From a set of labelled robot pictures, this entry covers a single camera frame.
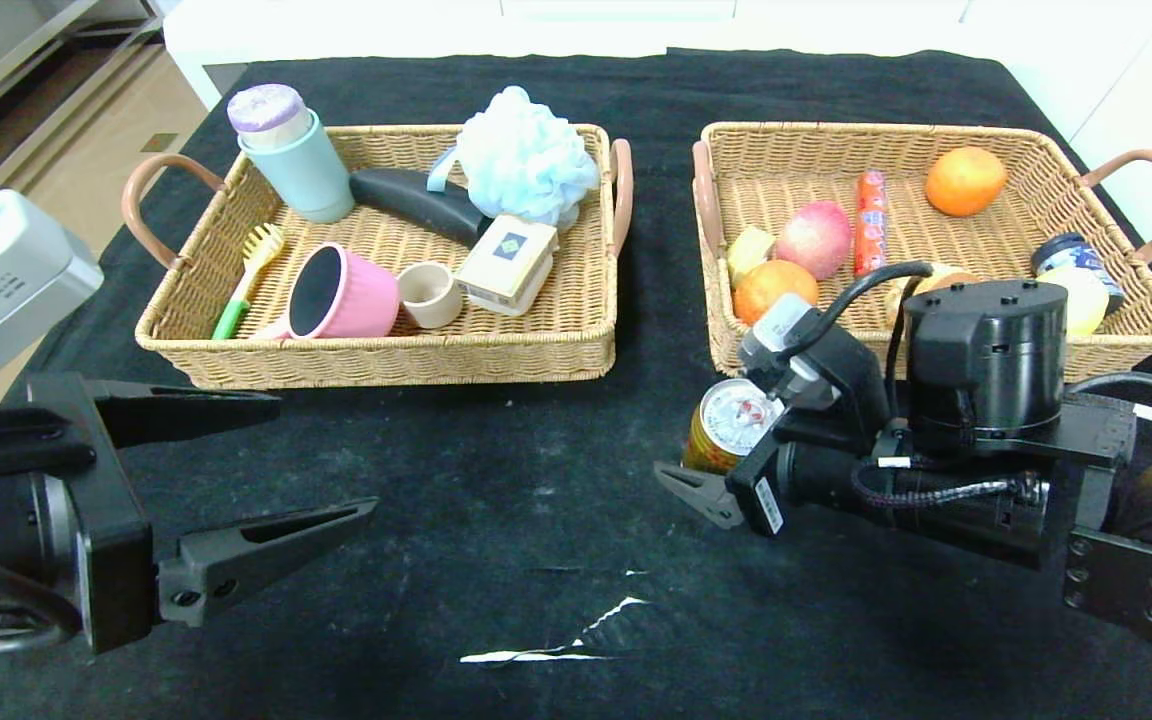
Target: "beige cup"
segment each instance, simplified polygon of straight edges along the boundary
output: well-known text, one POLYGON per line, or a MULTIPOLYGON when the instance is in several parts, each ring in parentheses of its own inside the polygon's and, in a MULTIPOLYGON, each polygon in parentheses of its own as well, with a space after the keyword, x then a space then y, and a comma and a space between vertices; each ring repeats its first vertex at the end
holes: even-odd
POLYGON ((434 262, 416 263, 399 273, 397 295, 407 313, 425 329, 452 323, 465 304, 452 270, 434 262))

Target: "black tablecloth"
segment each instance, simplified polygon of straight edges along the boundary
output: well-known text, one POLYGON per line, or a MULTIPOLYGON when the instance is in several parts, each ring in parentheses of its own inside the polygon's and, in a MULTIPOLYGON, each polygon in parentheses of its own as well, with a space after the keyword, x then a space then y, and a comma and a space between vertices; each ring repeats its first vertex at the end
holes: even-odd
MULTIPOLYGON (((252 65, 331 124, 470 118, 518 83, 634 143, 617 363, 601 381, 282 393, 282 418, 134 448, 157 552, 241 515, 379 495, 369 532, 202 630, 91 659, 0 657, 0 717, 1152 717, 1152 647, 1033 573, 817 507, 776 541, 723 530, 650 473, 676 457, 708 361, 690 196, 713 120, 1052 131, 1001 65, 670 53, 252 65), (461 664, 579 637, 605 661, 461 664)), ((223 172, 223 105, 185 152, 223 172)), ((147 221, 179 247, 207 191, 169 174, 147 221)), ((161 276, 120 232, 105 287, 35 369, 185 384, 132 326, 161 276)), ((1152 359, 1144 364, 1152 369, 1152 359)), ((1149 460, 1152 450, 1143 450, 1149 460)))

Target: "can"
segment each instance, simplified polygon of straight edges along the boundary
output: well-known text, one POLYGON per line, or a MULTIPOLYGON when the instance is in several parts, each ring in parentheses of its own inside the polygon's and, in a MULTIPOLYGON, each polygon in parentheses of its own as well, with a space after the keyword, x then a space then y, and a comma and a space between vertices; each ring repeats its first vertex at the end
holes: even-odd
POLYGON ((1101 285, 1105 286, 1105 290, 1111 293, 1111 306, 1106 313, 1112 313, 1112 311, 1123 306, 1126 301, 1123 288, 1114 282, 1114 278, 1105 268, 1105 263, 1102 263, 1101 256, 1097 255, 1092 243, 1089 243, 1076 232, 1061 233, 1044 242, 1030 256, 1029 264, 1037 275, 1046 273, 1047 270, 1062 268, 1064 265, 1092 270, 1100 279, 1101 285))
POLYGON ((727 473, 785 414, 780 400, 771 400, 745 378, 714 384, 691 412, 682 467, 705 473, 727 473))

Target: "purple lid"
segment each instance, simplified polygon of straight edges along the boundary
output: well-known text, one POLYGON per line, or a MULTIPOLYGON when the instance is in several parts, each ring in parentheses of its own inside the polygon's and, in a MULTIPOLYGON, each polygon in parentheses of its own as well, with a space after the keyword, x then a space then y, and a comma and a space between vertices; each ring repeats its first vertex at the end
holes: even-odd
POLYGON ((227 106, 229 124, 238 132, 260 132, 288 122, 305 108, 301 93, 286 85, 257 85, 238 92, 227 106))

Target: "orange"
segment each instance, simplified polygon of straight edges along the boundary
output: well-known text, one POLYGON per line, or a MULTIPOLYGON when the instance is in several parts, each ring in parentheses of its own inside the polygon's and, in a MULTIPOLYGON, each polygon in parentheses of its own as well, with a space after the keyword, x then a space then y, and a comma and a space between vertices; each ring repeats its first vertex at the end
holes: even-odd
POLYGON ((804 266, 788 260, 767 260, 750 270, 736 283, 732 310, 736 311, 742 323, 753 325, 787 291, 796 293, 810 305, 817 304, 820 297, 820 287, 804 266))
POLYGON ((1007 168, 983 147, 958 147, 927 173, 927 202, 946 215, 964 218, 985 210, 1007 183, 1007 168))

